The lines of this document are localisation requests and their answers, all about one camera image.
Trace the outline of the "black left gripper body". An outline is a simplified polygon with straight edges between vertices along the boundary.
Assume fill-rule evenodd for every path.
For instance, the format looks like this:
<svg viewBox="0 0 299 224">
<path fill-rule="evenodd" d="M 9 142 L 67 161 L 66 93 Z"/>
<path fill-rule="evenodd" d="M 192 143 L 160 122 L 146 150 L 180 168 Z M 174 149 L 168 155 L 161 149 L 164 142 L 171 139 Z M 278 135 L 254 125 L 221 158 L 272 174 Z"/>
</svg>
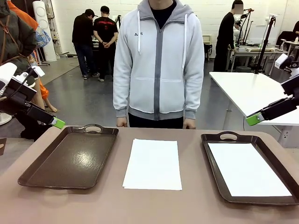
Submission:
<svg viewBox="0 0 299 224">
<path fill-rule="evenodd" d="M 6 99 L 0 102 L 0 112 L 15 115 L 18 112 L 27 114 L 32 107 L 31 100 L 36 94 L 36 90 L 21 84 L 15 79 L 11 79 L 1 97 Z"/>
</svg>

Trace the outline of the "person's left hand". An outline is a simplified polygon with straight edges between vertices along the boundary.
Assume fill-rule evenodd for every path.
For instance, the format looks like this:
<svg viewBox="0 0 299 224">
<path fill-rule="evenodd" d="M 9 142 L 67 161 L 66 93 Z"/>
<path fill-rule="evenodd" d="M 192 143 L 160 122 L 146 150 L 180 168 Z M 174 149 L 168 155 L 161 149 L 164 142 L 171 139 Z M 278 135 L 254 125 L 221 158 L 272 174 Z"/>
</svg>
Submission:
<svg viewBox="0 0 299 224">
<path fill-rule="evenodd" d="M 196 129 L 196 120 L 184 118 L 183 128 L 184 129 Z"/>
</svg>

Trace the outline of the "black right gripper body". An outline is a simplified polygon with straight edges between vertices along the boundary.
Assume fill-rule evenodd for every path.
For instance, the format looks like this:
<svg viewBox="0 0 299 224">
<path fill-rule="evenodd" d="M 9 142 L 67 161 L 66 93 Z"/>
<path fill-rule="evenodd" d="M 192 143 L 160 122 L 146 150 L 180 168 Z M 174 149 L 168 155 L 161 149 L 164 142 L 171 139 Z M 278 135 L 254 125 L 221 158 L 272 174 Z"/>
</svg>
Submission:
<svg viewBox="0 0 299 224">
<path fill-rule="evenodd" d="M 299 76 L 292 77 L 283 82 L 281 87 L 283 88 L 285 95 L 292 95 L 293 98 L 299 99 Z"/>
</svg>

